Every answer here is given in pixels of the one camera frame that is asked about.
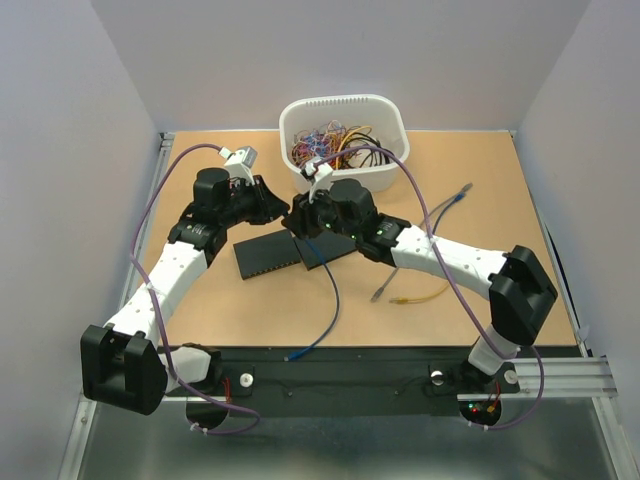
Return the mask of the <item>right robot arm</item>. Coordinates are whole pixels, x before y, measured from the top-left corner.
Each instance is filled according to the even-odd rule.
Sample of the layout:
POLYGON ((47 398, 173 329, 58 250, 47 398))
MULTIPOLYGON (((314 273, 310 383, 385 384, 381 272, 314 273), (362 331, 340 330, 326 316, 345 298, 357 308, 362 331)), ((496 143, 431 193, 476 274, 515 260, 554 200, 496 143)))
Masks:
POLYGON ((463 384, 482 390, 521 347, 534 344, 558 298, 535 253, 517 245, 509 252, 451 241, 378 211, 372 194, 356 180, 327 190, 299 194, 283 226, 300 239, 325 231, 351 238, 365 258, 398 269, 416 270, 471 290, 486 299, 491 323, 460 366, 463 384))

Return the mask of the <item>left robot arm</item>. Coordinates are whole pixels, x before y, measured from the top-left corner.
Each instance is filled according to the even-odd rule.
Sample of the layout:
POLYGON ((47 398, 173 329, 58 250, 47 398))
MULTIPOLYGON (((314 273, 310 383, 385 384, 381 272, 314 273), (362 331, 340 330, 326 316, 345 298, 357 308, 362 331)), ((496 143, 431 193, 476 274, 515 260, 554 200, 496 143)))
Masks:
POLYGON ((230 228, 243 222, 265 225, 288 209, 259 175, 246 180, 222 168, 199 171, 193 199, 171 228, 151 272, 104 326, 91 325, 83 333, 85 396, 149 415, 178 387, 215 392, 222 384, 220 352, 195 344, 171 349, 166 325, 225 245, 230 228))

